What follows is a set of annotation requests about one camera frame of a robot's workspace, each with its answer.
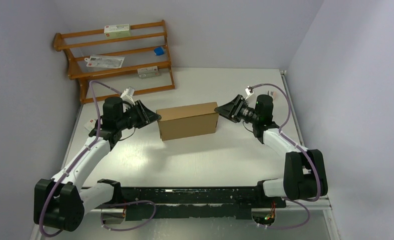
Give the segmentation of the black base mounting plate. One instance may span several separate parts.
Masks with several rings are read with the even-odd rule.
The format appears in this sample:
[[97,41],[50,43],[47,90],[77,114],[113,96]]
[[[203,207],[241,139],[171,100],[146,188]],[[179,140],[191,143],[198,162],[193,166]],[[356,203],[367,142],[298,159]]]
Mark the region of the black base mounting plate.
[[256,209],[285,208],[280,197],[267,197],[260,186],[235,187],[123,187],[122,198],[101,209],[119,209],[126,221],[187,218],[252,220]]

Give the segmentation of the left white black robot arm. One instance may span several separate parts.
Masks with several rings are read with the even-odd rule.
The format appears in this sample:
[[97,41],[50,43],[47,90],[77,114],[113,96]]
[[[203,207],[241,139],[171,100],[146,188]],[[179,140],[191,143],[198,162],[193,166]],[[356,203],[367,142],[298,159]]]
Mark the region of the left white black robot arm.
[[126,129],[141,129],[161,116],[141,101],[130,103],[113,96],[105,99],[103,110],[75,158],[50,179],[39,180],[34,189],[34,223],[42,230],[51,227],[72,232],[83,217],[100,205],[116,208],[124,201],[121,184],[101,179],[82,189],[98,163],[115,147]]

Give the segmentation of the clear plastic package on shelf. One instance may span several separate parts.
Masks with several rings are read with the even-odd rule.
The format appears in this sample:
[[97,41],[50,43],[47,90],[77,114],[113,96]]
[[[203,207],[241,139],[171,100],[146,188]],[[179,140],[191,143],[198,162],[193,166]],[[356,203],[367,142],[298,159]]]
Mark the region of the clear plastic package on shelf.
[[119,69],[122,67],[124,57],[106,56],[106,55],[91,55],[84,58],[86,66],[90,68],[108,68]]

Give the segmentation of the orange wooden shelf rack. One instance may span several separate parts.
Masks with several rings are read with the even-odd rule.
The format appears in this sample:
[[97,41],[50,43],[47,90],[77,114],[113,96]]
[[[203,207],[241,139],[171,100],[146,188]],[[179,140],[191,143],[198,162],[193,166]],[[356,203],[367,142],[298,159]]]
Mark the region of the orange wooden shelf rack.
[[176,87],[164,20],[57,33],[53,46],[65,53],[67,75],[78,81],[82,104],[92,101],[91,81],[101,81],[119,91],[132,87],[136,95]]

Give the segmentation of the aluminium frame rail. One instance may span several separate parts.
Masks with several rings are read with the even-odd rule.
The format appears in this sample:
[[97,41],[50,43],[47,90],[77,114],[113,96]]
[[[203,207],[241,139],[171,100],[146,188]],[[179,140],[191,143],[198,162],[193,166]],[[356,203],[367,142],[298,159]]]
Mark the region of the aluminium frame rail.
[[337,240],[327,197],[316,202],[285,201],[285,208],[256,209],[252,220],[233,217],[126,221],[119,209],[98,208],[59,240]]

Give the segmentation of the white box lower shelf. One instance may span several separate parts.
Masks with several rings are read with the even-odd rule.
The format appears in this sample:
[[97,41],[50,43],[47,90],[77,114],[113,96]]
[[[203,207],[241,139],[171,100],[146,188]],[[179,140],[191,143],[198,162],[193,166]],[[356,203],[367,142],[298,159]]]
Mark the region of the white box lower shelf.
[[160,75],[157,66],[139,68],[137,69],[137,73],[140,79],[154,78]]

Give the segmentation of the brown cardboard box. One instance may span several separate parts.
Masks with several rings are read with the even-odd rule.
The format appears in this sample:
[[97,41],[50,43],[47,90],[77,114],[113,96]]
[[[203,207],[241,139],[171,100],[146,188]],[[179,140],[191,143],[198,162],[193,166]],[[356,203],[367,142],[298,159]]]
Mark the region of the brown cardboard box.
[[162,141],[195,137],[216,132],[219,114],[216,102],[207,102],[156,110]]

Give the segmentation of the white green box top shelf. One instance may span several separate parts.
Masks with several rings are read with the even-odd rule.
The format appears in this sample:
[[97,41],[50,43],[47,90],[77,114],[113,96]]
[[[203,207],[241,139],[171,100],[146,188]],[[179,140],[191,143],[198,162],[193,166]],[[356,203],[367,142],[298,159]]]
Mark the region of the white green box top shelf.
[[129,24],[107,25],[104,27],[104,35],[108,39],[130,37]]

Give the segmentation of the white green box on table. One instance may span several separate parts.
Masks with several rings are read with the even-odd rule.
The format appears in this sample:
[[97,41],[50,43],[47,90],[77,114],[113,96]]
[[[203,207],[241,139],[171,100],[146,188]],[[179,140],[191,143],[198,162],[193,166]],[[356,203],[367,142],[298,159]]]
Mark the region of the white green box on table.
[[94,130],[95,128],[97,128],[100,125],[101,125],[101,123],[98,119],[90,119],[84,124],[84,128],[88,132],[91,132],[92,130]]

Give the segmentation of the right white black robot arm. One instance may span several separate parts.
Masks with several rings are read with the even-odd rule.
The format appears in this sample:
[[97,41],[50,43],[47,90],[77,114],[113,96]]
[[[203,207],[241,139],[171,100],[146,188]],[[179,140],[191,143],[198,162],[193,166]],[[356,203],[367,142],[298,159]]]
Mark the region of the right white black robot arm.
[[267,207],[274,197],[313,201],[325,196],[328,185],[323,154],[300,146],[280,131],[273,120],[273,109],[273,98],[266,94],[257,97],[255,107],[250,107],[239,94],[231,102],[215,108],[215,112],[231,122],[251,123],[254,137],[285,160],[283,177],[261,181],[262,189],[255,193],[255,202]]

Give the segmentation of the small blue object on shelf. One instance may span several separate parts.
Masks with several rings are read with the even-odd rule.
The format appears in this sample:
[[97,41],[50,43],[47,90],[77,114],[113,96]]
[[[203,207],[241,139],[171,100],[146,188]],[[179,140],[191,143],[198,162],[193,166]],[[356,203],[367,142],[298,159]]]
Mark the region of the small blue object on shelf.
[[164,55],[165,54],[165,49],[162,46],[159,46],[159,47],[154,49],[154,54],[156,56]]

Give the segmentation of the small pink white object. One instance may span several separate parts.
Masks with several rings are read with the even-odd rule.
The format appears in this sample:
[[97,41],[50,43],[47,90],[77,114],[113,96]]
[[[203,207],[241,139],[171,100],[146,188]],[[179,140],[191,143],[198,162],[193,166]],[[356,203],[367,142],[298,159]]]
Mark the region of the small pink white object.
[[277,91],[274,91],[274,90],[268,90],[268,91],[267,91],[267,94],[268,94],[270,97],[272,97],[273,100],[275,100],[276,97],[277,97]]

